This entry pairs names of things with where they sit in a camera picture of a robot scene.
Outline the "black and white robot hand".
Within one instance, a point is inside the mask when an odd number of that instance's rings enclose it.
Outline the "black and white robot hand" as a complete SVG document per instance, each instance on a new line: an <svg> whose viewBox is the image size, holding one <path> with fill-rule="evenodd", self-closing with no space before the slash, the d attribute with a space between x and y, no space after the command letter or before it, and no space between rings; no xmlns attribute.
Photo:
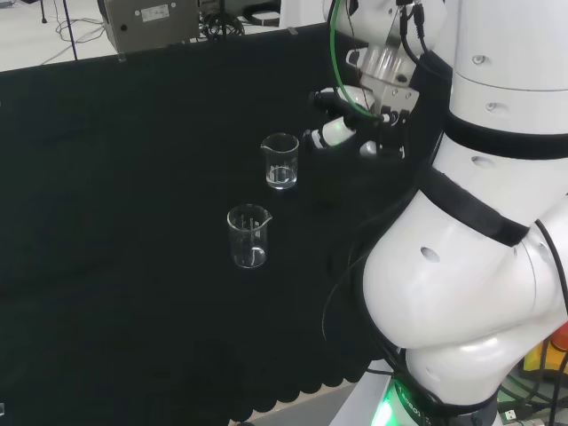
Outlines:
<svg viewBox="0 0 568 426"><path fill-rule="evenodd" d="M386 87L379 96L349 85L344 91L315 91L310 102L329 121L305 131L306 149L357 153L380 162L404 161L410 154L408 126L418 98L417 91L396 86Z"/></svg>

